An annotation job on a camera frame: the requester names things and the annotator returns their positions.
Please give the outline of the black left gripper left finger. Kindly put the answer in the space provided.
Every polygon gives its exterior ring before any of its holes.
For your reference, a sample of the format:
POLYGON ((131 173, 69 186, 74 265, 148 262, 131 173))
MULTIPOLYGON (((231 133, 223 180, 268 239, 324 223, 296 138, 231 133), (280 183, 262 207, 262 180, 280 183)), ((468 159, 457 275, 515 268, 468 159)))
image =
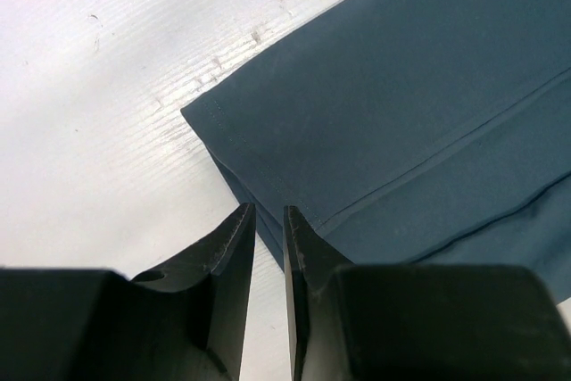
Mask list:
POLYGON ((236 380, 255 208, 133 278, 106 269, 3 269, 4 380, 236 380))

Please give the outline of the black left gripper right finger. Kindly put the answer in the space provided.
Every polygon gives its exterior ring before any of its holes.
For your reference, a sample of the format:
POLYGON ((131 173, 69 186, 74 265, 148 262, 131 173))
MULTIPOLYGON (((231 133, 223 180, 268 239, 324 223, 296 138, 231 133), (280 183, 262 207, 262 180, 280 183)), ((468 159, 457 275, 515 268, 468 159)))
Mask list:
POLYGON ((295 380, 567 380, 570 334, 530 270, 357 265, 284 209, 295 380))

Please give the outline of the teal blue t-shirt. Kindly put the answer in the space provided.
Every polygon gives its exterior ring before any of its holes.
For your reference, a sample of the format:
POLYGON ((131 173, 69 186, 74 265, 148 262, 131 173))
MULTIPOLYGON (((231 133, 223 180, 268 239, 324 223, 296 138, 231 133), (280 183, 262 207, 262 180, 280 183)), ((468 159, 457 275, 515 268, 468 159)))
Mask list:
POLYGON ((570 295, 570 0, 344 0, 182 115, 284 259, 515 264, 570 295))

